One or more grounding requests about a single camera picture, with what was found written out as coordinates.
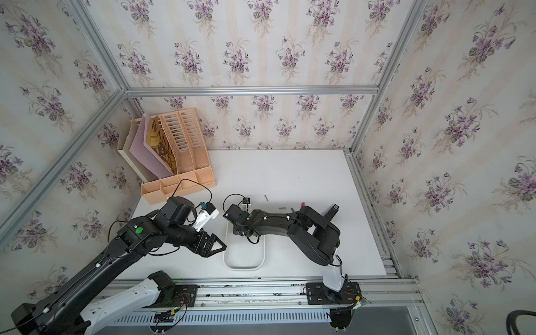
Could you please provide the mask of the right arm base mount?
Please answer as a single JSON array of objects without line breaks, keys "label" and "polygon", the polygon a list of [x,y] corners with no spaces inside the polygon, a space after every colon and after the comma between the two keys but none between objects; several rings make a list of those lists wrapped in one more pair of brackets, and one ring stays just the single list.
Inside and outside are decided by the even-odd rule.
[{"label": "right arm base mount", "polygon": [[304,294],[310,306],[333,305],[328,316],[330,326],[336,331],[345,332],[353,321],[354,312],[369,303],[359,283],[351,281],[343,271],[340,258],[322,270],[322,281],[307,283]]}]

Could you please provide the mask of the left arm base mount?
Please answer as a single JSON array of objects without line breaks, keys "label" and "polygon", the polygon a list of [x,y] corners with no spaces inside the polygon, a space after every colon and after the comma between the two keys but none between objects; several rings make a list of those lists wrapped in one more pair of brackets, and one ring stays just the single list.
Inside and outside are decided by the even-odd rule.
[{"label": "left arm base mount", "polygon": [[120,318],[147,307],[164,309],[147,321],[154,331],[164,332],[166,327],[177,323],[175,318],[182,308],[193,305],[196,292],[196,286],[178,286],[164,271],[155,272],[133,287],[85,307],[80,313],[84,333],[96,334]]}]

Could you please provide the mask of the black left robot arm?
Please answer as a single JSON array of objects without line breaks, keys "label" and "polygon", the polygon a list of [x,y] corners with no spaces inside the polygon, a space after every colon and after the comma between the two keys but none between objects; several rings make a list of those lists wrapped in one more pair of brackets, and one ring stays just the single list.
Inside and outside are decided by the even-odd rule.
[{"label": "black left robot arm", "polygon": [[[221,240],[203,226],[219,212],[210,202],[195,205],[183,197],[171,197],[161,209],[128,221],[106,248],[72,279],[35,304],[21,304],[11,314],[21,334],[94,334],[107,323],[157,301],[173,300],[175,284],[163,271],[148,276],[140,286],[108,300],[100,309],[92,301],[122,272],[164,244],[185,247],[209,258]],[[195,222],[187,225],[191,213]]]}]

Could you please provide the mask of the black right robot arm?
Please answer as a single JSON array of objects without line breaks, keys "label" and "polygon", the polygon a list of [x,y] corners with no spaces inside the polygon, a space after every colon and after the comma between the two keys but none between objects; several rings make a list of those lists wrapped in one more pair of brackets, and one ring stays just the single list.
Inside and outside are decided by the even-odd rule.
[{"label": "black right robot arm", "polygon": [[341,231],[332,219],[339,212],[333,205],[322,215],[310,206],[287,214],[267,213],[260,209],[247,212],[231,205],[223,215],[233,225],[234,234],[247,238],[277,235],[289,237],[303,254],[321,266],[334,266]]}]

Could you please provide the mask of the white plastic storage box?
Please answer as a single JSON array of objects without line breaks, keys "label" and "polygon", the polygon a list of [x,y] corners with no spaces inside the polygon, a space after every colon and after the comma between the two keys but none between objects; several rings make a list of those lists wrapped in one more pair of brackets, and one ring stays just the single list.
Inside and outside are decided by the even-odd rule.
[{"label": "white plastic storage box", "polygon": [[261,237],[257,244],[251,244],[246,237],[234,234],[233,228],[231,223],[227,223],[223,264],[236,272],[260,269],[265,262],[265,238]]}]

